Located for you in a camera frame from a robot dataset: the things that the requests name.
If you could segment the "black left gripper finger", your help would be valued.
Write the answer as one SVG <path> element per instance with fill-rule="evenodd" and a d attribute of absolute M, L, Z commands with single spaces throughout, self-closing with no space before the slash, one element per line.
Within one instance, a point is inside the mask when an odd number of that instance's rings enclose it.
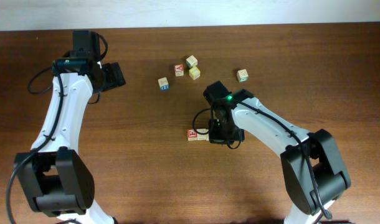
<path fill-rule="evenodd" d="M 115 69 L 110 63 L 102 65 L 102 70 L 105 72 L 105 81 L 102 86 L 103 91 L 108 91 L 116 87 Z"/>
<path fill-rule="evenodd" d="M 122 70 L 118 62 L 112 63 L 112 83 L 114 87 L 123 86 L 126 84 Z"/>

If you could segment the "blue D wooden block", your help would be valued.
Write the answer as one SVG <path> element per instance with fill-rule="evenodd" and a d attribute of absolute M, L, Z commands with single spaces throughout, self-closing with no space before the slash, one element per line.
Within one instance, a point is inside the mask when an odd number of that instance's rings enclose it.
<path fill-rule="evenodd" d="M 208 129 L 198 129 L 198 134 L 197 134 L 197 140 L 198 141 L 208 141 L 209 140 L 209 134 L 208 134 Z"/>

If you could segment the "red E wooden block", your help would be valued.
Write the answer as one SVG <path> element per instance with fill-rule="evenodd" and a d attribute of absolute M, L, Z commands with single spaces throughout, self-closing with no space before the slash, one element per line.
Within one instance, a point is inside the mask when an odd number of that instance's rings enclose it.
<path fill-rule="evenodd" d="M 187 137 L 188 141 L 197 141 L 197 132 L 193 129 L 188 129 Z"/>

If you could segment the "green V wooden block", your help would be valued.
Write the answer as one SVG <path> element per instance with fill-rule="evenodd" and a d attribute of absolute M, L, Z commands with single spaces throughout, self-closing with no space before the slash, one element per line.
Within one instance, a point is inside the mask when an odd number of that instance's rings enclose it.
<path fill-rule="evenodd" d="M 237 71 L 237 79 L 239 82 L 245 82 L 249 79 L 249 74 L 246 69 Z"/>

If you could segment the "yellow top wooden block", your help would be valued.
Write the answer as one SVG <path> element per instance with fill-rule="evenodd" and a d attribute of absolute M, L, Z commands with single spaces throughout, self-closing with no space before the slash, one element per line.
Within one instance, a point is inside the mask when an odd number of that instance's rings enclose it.
<path fill-rule="evenodd" d="M 201 76 L 201 71 L 196 66 L 194 66 L 189 69 L 189 76 L 195 80 Z"/>

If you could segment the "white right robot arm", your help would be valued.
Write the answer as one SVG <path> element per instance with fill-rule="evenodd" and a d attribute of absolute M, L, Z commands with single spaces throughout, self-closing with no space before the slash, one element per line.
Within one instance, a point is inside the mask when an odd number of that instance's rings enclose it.
<path fill-rule="evenodd" d="M 248 90 L 230 92 L 220 81 L 203 93 L 211 118 L 212 144 L 237 149 L 250 133 L 281 160 L 285 188 L 292 200 L 284 223 L 319 223 L 332 219 L 328 210 L 351 187 L 349 172 L 334 137 L 299 128 L 267 109 Z"/>

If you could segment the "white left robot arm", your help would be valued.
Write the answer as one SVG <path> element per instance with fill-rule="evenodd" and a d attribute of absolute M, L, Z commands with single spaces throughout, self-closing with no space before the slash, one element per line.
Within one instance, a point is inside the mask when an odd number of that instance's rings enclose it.
<path fill-rule="evenodd" d="M 6 189 L 11 222 L 11 188 L 18 179 L 33 212 L 61 223 L 116 223 L 95 200 L 95 182 L 78 154 L 83 116 L 92 95 L 125 85 L 118 63 L 102 64 L 104 37 L 89 30 L 73 32 L 73 49 L 54 60 L 52 98 L 43 127 L 30 152 L 16 154 Z"/>

